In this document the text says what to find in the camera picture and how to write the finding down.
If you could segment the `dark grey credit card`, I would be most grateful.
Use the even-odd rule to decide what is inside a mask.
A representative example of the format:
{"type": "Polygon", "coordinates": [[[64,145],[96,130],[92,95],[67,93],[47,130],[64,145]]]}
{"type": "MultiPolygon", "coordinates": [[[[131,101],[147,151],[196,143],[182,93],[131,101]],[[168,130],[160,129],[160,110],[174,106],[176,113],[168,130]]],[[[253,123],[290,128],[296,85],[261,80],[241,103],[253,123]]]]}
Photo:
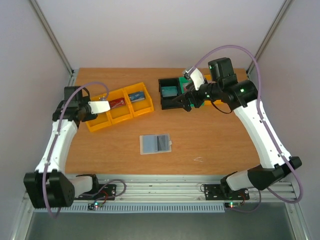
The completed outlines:
{"type": "Polygon", "coordinates": [[[158,152],[164,152],[169,150],[169,142],[168,142],[168,136],[158,135],[156,137],[156,143],[157,143],[157,151],[158,152]]]}

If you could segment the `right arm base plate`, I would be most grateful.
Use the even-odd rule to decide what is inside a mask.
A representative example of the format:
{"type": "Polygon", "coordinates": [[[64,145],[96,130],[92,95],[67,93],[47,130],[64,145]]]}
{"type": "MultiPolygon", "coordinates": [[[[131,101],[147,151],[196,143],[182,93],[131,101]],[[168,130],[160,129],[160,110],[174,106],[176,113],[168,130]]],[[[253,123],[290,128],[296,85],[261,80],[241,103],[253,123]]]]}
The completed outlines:
{"type": "Polygon", "coordinates": [[[247,188],[232,191],[223,189],[220,184],[204,184],[203,191],[207,201],[240,201],[250,199],[247,188]]]}

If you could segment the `beige card holder wallet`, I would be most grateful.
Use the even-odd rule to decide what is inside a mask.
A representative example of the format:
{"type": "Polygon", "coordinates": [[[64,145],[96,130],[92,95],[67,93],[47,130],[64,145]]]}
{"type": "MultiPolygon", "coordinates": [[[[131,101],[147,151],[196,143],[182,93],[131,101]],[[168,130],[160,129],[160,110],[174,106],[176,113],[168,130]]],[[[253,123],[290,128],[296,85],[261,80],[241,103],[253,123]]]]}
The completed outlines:
{"type": "Polygon", "coordinates": [[[152,155],[172,152],[172,141],[168,133],[165,134],[147,134],[139,136],[139,150],[141,155],[152,155]],[[167,151],[157,151],[157,136],[167,135],[169,148],[167,151]]]}

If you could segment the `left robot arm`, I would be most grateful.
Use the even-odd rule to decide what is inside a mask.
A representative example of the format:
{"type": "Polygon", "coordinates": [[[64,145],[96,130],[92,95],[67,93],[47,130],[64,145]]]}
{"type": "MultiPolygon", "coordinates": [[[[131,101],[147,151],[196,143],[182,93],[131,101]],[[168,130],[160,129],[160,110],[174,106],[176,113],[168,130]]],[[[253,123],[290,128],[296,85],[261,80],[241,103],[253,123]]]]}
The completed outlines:
{"type": "Polygon", "coordinates": [[[83,95],[86,87],[67,86],[62,100],[52,115],[52,130],[46,150],[33,172],[24,175],[23,183],[36,209],[63,208],[84,194],[96,199],[101,187],[95,174],[81,174],[73,179],[65,175],[69,149],[80,122],[93,120],[90,96],[83,95]]]}

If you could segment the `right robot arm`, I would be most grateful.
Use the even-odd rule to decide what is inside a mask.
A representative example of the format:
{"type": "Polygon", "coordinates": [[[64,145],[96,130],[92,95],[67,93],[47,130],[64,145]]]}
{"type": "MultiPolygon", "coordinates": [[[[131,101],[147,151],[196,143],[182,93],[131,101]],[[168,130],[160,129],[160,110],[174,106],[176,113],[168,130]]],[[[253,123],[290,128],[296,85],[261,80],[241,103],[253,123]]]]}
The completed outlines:
{"type": "Polygon", "coordinates": [[[223,57],[208,63],[212,81],[208,82],[199,69],[191,67],[183,73],[188,80],[186,92],[174,98],[184,110],[199,108],[204,101],[221,101],[228,105],[242,122],[258,153],[260,164],[244,171],[233,172],[220,181],[225,199],[239,190],[268,189],[302,166],[298,156],[292,156],[283,146],[258,100],[258,90],[250,80],[238,81],[232,62],[223,57]]]}

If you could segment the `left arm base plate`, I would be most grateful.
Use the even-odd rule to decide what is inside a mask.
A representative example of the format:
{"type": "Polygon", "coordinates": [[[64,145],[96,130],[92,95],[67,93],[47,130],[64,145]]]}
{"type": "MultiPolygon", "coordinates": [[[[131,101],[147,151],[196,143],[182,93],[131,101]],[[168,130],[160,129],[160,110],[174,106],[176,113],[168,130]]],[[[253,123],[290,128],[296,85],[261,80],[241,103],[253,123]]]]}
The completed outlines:
{"type": "Polygon", "coordinates": [[[117,193],[117,185],[116,184],[108,184],[105,186],[97,195],[88,196],[88,195],[80,195],[75,198],[76,201],[84,200],[84,201],[94,201],[94,200],[104,200],[106,195],[108,195],[108,200],[114,201],[115,195],[117,193]]]}

